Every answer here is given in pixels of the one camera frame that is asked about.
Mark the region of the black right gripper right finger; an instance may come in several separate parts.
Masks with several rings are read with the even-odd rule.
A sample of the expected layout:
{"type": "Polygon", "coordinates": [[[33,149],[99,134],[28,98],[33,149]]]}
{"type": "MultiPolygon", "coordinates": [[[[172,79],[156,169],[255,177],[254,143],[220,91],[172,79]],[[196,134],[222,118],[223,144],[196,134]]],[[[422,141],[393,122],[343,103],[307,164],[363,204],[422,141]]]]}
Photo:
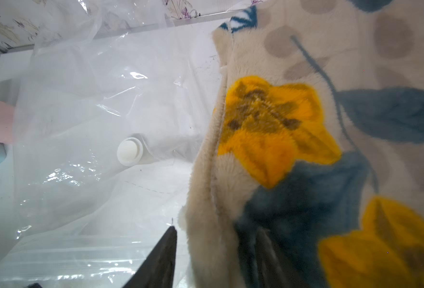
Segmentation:
{"type": "Polygon", "coordinates": [[[269,231],[257,231],[255,252],[260,287],[305,288],[305,281],[269,231]]]}

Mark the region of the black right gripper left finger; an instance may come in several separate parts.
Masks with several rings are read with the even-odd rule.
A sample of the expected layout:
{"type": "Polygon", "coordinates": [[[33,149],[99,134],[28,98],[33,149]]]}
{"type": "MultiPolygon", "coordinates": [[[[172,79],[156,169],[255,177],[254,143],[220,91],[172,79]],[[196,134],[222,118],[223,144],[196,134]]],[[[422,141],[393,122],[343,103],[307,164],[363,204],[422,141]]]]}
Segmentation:
{"type": "Polygon", "coordinates": [[[177,252],[177,230],[169,227],[123,288],[172,288],[177,252]]]}

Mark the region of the beige flower pattern blanket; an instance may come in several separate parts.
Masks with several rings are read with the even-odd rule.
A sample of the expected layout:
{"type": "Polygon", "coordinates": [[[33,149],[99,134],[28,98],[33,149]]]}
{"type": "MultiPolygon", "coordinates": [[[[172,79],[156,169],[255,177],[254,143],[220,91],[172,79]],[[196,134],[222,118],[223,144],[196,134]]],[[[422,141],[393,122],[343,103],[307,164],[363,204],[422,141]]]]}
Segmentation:
{"type": "Polygon", "coordinates": [[[424,288],[424,1],[265,1],[213,32],[222,75],[185,206],[196,288],[424,288]]]}

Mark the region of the clear plastic vacuum bag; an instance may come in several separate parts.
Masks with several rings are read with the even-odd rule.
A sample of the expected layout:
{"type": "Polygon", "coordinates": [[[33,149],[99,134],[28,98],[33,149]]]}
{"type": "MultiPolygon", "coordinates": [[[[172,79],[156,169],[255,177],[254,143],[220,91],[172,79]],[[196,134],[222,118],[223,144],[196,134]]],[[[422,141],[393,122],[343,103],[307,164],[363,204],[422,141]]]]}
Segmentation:
{"type": "Polygon", "coordinates": [[[173,287],[193,286],[184,205],[219,73],[211,32],[161,1],[48,1],[12,79],[14,247],[0,288],[121,288],[174,226],[173,287]],[[138,138],[125,167],[118,145],[138,138]]]}

